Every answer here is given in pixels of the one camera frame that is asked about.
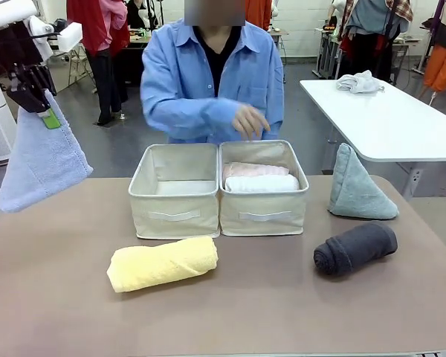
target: yellow rolled towel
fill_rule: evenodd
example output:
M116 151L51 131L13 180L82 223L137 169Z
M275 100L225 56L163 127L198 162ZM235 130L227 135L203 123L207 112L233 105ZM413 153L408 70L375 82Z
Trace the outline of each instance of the yellow rolled towel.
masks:
M213 239L189 238L157 247L119 249L107 275L116 292L132 292L203 275L216 268L217 261Z

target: person in red jacket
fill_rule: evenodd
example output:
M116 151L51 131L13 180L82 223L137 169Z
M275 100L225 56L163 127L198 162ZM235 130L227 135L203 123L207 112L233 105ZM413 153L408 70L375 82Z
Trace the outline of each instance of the person in red jacket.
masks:
M67 11L69 21L83 25L83 45L99 95L97 125L103 126L122 115L112 54L129 44L126 35L121 36L127 30L127 7L122 0L67 0Z
M271 0L246 0L246 21L267 31L271 23L271 5Z

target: storage bin handle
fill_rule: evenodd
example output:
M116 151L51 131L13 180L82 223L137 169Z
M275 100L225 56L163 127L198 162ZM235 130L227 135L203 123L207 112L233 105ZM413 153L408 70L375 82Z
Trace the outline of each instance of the storage bin handle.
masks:
M190 212L179 213L179 214L166 214L159 212L149 212L150 219L159 219L161 221L168 222L181 222L188 221L189 219L200 217L200 210L191 210Z
M287 212L279 212L279 213L270 213L270 214L253 214L253 213L239 213L240 219L247 219L249 221L255 222L268 222L275 221L277 219L287 219L293 216L291 211Z

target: pink rolled towel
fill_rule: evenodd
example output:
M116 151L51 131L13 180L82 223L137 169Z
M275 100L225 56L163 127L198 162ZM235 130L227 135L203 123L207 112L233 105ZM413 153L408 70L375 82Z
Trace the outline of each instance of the pink rolled towel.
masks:
M232 162L226 164L223 169L223 182L229 177L254 177L264 175L289 175L289 169L279 166L246 164L242 162Z

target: red jacket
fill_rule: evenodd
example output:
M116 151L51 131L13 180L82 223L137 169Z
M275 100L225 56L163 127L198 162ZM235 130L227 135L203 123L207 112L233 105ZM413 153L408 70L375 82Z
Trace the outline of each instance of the red jacket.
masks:
M246 21L263 30L269 29L271 5L271 0L246 0Z

